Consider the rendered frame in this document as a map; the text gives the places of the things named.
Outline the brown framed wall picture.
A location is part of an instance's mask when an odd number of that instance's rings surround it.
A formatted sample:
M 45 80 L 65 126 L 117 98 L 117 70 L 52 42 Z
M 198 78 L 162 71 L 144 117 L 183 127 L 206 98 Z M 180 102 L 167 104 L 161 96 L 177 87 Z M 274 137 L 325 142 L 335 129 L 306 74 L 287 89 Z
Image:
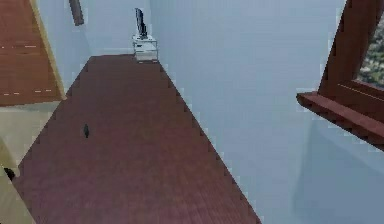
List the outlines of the brown framed wall picture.
M 69 5 L 70 5 L 74 24 L 76 26 L 83 25 L 84 18 L 83 18 L 80 0 L 69 0 Z

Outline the brown wooden room door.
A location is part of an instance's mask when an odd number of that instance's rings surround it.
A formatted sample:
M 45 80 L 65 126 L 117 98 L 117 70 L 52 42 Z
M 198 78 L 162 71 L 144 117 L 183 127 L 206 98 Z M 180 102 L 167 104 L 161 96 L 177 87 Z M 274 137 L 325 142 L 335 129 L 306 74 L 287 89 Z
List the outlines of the brown wooden room door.
M 64 98 L 36 0 L 0 0 L 0 106 Z

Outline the white television stand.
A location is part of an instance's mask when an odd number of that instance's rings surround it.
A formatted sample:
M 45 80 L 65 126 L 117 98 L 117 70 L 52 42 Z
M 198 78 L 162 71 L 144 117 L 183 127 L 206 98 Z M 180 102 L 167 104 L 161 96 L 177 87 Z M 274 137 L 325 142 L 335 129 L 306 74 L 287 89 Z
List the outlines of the white television stand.
M 134 56 L 138 62 L 158 61 L 157 40 L 154 37 L 148 35 L 146 38 L 142 38 L 139 35 L 133 35 L 132 42 Z

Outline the brown wooden framed window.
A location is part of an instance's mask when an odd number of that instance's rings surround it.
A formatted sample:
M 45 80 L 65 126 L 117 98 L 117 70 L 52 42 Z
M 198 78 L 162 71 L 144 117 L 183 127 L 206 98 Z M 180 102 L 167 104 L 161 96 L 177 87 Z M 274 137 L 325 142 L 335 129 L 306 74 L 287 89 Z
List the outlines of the brown wooden framed window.
M 321 83 L 298 103 L 384 152 L 384 89 L 356 79 L 384 0 L 346 0 Z

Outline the black flat television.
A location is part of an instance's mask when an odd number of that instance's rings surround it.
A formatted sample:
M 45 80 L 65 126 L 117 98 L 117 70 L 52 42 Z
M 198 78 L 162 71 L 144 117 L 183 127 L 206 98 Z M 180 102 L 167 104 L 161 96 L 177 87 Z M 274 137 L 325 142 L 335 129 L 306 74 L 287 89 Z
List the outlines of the black flat television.
M 147 29 L 146 29 L 146 25 L 144 23 L 143 12 L 141 9 L 136 8 L 135 13 L 136 13 L 136 22 L 137 22 L 139 37 L 141 39 L 147 39 L 148 38 Z

